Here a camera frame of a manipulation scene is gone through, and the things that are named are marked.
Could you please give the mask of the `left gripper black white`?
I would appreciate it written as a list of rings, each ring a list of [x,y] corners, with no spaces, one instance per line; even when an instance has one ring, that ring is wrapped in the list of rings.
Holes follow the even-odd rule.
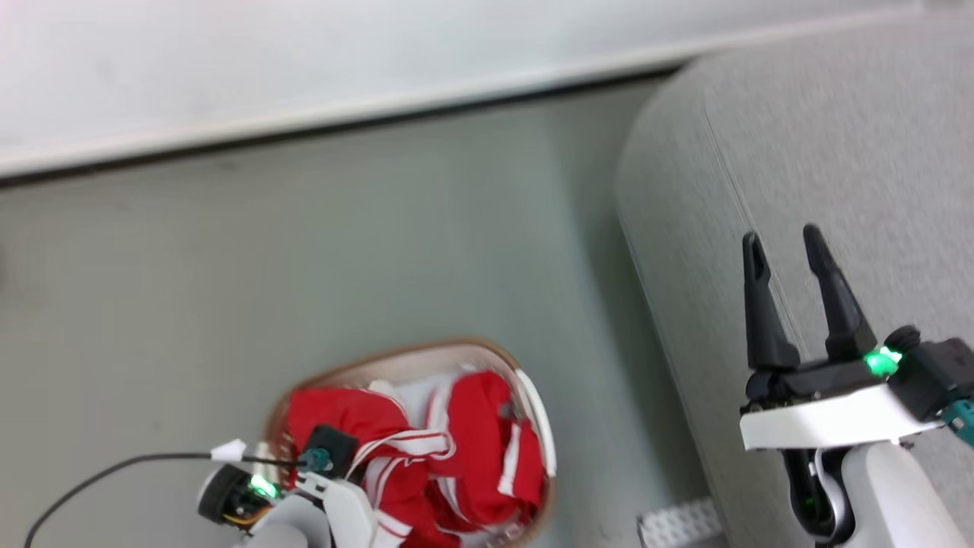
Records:
[[[286,489],[224,465],[199,490],[198,514],[239,531],[239,547],[371,547],[378,534],[362,488],[312,473]]]

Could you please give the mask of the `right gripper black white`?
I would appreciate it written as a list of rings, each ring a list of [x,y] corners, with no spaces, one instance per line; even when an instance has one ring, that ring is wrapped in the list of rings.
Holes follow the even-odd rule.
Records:
[[[817,278],[828,326],[826,353],[832,363],[863,358],[877,347],[869,320],[817,225],[803,228],[807,262]],[[746,351],[749,368],[789,371],[799,368],[799,350],[784,332],[770,291],[770,267],[759,234],[742,238]],[[887,386],[848,395],[747,413],[740,419],[746,451],[817,450],[898,441],[942,427],[936,419],[915,419]]]

